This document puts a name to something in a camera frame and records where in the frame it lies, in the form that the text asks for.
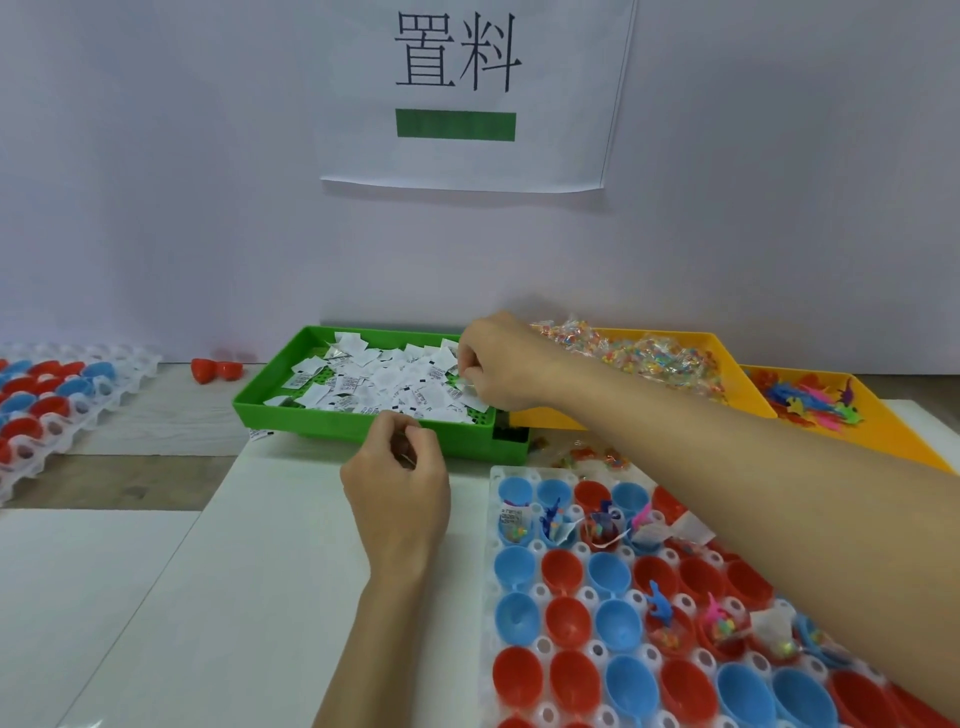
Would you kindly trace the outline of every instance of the yellow tray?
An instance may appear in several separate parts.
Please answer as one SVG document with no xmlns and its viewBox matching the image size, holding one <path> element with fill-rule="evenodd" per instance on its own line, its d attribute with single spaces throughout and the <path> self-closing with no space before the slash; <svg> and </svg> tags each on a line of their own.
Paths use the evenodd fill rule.
<svg viewBox="0 0 960 728">
<path fill-rule="evenodd" d="M 670 336 L 683 347 L 711 352 L 720 367 L 720 380 L 727 395 L 727 404 L 735 409 L 750 412 L 759 417 L 776 418 L 777 413 L 767 404 L 747 378 L 720 339 L 712 333 L 702 331 L 651 331 L 646 328 L 599 328 L 609 339 L 640 339 L 647 334 Z M 514 427 L 547 427 L 549 429 L 586 429 L 583 425 L 549 407 L 524 409 L 510 415 L 510 424 Z"/>
<path fill-rule="evenodd" d="M 826 386 L 835 389 L 843 389 L 849 381 L 853 389 L 853 406 L 863 417 L 863 422 L 859 425 L 844 427 L 839 432 L 815 425 L 809 428 L 811 432 L 818 432 L 837 440 L 856 443 L 864 448 L 888 452 L 897 457 L 905 457 L 907 460 L 916 460 L 918 463 L 924 463 L 932 468 L 953 473 L 953 470 L 940 455 L 934 452 L 916 432 L 906 426 L 877 395 L 867 388 L 866 384 L 855 376 L 843 372 L 818 372 L 817 370 L 782 369 L 756 365 L 744 365 L 743 368 L 748 373 L 758 369 L 773 372 L 780 377 L 781 381 L 791 384 L 803 375 L 808 374 L 815 374 Z"/>
</svg>

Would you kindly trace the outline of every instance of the person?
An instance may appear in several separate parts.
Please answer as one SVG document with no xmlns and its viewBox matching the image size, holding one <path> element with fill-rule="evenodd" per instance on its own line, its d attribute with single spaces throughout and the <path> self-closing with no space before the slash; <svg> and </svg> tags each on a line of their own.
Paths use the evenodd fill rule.
<svg viewBox="0 0 960 728">
<path fill-rule="evenodd" d="M 625 375 L 506 312 L 470 324 L 458 359 L 484 401 L 608 440 L 839 643 L 960 719 L 956 476 Z M 314 728 L 405 726 L 446 467 L 431 430 L 380 413 L 341 476 L 371 576 Z"/>
</svg>

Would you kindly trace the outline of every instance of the green plastic basket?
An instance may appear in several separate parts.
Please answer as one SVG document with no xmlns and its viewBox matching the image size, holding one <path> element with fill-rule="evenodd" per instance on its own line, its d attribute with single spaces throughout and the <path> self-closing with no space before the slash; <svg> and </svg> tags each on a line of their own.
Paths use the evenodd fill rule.
<svg viewBox="0 0 960 728">
<path fill-rule="evenodd" d="M 323 356 L 326 353 L 327 348 L 335 341 L 336 331 L 359 333 L 372 347 L 378 349 L 403 349 L 407 344 L 439 347 L 445 338 L 453 341 L 460 339 L 458 334 L 422 331 L 305 327 L 233 400 L 233 409 L 240 416 L 241 422 L 247 427 L 256 429 L 281 430 L 309 437 L 363 442 L 374 415 L 305 409 L 291 400 L 280 407 L 263 404 L 264 400 L 277 395 L 295 399 L 313 382 L 323 382 L 333 376 L 329 369 L 323 369 L 299 390 L 282 387 L 293 375 L 292 367 L 295 364 L 308 356 L 314 354 Z M 526 462 L 530 440 L 528 428 L 507 426 L 505 413 L 499 413 L 492 408 L 486 413 L 476 410 L 469 410 L 469 413 L 473 417 L 473 423 L 469 425 L 432 420 L 421 420 L 420 423 L 437 433 L 441 449 L 447 457 L 486 460 L 505 465 L 522 465 Z"/>
</svg>

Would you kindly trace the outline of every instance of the egg tray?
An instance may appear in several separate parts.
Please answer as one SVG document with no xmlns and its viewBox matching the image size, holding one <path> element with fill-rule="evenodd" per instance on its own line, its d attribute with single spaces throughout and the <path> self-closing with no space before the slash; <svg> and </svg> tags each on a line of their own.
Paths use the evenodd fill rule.
<svg viewBox="0 0 960 728">
<path fill-rule="evenodd" d="M 685 508 L 636 468 L 581 480 L 569 470 L 491 469 L 480 647 L 480 728 L 921 728 L 953 725 L 862 660 L 840 664 L 805 615 L 736 554 L 667 541 L 645 551 L 566 548 L 539 527 L 561 499 L 576 520 L 606 493 L 628 520 L 652 502 L 673 523 Z M 530 502 L 534 528 L 498 527 L 504 500 Z M 652 614 L 649 583 L 673 607 L 672 633 Z M 713 594 L 739 627 L 777 606 L 804 650 L 778 659 L 754 636 L 714 643 L 703 624 Z"/>
<path fill-rule="evenodd" d="M 130 346 L 0 345 L 0 503 L 47 455 L 68 452 L 100 413 L 156 376 L 160 356 Z"/>
</svg>

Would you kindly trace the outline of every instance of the wall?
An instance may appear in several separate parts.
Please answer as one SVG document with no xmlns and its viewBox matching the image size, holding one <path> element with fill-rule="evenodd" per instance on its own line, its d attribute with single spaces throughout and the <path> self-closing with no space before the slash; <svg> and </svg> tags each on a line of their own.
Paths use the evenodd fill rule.
<svg viewBox="0 0 960 728">
<path fill-rule="evenodd" d="M 605 190 L 321 184 L 300 0 L 0 2 L 0 338 L 269 357 L 500 305 L 960 373 L 960 6 L 641 0 Z"/>
</svg>

